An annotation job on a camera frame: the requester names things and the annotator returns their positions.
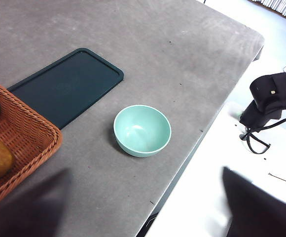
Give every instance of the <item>dark green tray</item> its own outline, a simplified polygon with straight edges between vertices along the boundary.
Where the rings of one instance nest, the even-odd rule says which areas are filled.
[[[15,96],[62,129],[119,82],[123,72],[79,48],[8,88]]]

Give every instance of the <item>gray table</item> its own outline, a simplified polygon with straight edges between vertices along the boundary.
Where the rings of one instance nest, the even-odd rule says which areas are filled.
[[[4,201],[70,167],[73,193],[58,236],[135,236],[262,44],[257,32],[194,0],[1,0],[2,85],[78,47],[125,74]],[[132,104],[158,108],[172,125],[153,157],[131,157],[115,141],[114,117]]]

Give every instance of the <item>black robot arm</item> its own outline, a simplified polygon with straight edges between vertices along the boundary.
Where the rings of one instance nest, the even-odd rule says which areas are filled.
[[[252,133],[272,128],[286,121],[286,118],[270,126],[265,124],[271,119],[280,119],[282,110],[286,110],[286,73],[265,75],[254,80],[250,85],[254,100],[242,113],[240,123],[245,125],[247,133],[241,136],[246,140],[250,150],[262,154],[270,147],[256,138]],[[255,152],[250,145],[250,137],[266,146],[261,152]]]

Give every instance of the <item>woven basket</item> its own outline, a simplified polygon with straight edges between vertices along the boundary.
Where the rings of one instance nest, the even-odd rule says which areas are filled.
[[[15,156],[0,178],[0,201],[60,147],[59,129],[0,85],[0,141]]]

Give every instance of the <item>basket rim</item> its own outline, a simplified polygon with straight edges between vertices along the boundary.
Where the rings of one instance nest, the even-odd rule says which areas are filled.
[[[50,130],[53,135],[53,141],[45,148],[38,156],[34,157],[27,165],[25,165],[18,173],[10,177],[10,179],[0,186],[0,200],[2,200],[9,192],[12,191],[22,180],[28,177],[32,172],[34,172],[41,164],[43,164],[49,157],[51,157],[60,147],[63,136],[58,127],[48,121],[45,117],[40,115],[38,112],[30,108],[23,101],[18,99],[15,95],[9,92],[5,87],[0,85],[0,93],[17,106],[22,112],[28,115],[30,118],[37,120],[39,124]]]

